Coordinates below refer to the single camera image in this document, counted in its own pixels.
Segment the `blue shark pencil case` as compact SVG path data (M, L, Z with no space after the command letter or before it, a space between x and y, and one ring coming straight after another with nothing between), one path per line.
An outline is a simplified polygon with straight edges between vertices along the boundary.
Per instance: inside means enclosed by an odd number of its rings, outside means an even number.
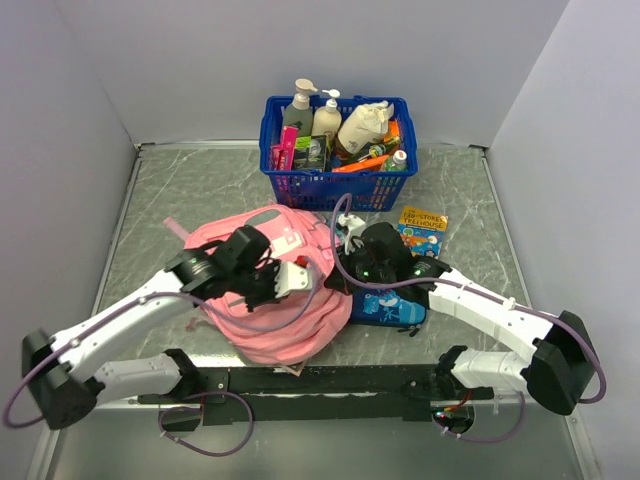
M401 298L394 290L361 290L353 296L349 322L395 328L415 336L427 320L428 310Z

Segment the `pink student backpack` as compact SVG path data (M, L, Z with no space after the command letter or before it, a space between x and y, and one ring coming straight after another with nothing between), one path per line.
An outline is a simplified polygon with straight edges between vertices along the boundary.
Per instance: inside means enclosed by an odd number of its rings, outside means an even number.
M272 256L301 266L311 259L326 279L334 268L330 228L312 212L272 204L256 210L204 224L189 232L168 217L164 226L195 248L214 240L225 240L238 227L251 225L271 242ZM323 282L312 297L296 292L277 304L247 310L242 297L227 293L208 302L215 310L203 313L226 339L248 360L283 366L306 362L326 347L345 327L352 310L352 297L328 289Z

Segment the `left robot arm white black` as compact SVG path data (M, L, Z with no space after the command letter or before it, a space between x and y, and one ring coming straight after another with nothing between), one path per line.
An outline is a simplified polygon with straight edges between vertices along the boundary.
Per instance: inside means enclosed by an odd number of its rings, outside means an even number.
M147 360L116 361L128 342L214 299L234 293L249 309L286 297L297 267L273 255L269 239L244 225L225 240L185 248L145 284L95 316L55 334L38 329L21 344L21 387L40 420L62 430L96 406L126 397L167 395L184 402L198 371L180 350Z

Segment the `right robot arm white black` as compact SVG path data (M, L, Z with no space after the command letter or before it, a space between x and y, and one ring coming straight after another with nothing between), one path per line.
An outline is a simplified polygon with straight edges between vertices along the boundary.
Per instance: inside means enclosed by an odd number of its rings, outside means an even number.
M331 223L335 266L328 288L371 290L454 317L505 346L488 352L454 346L440 357L438 390L458 398L468 389L526 393L547 410L567 416L586 403L585 390L601 372L583 320L564 310L531 310L430 257L415 256L388 223L366 225L355 215Z

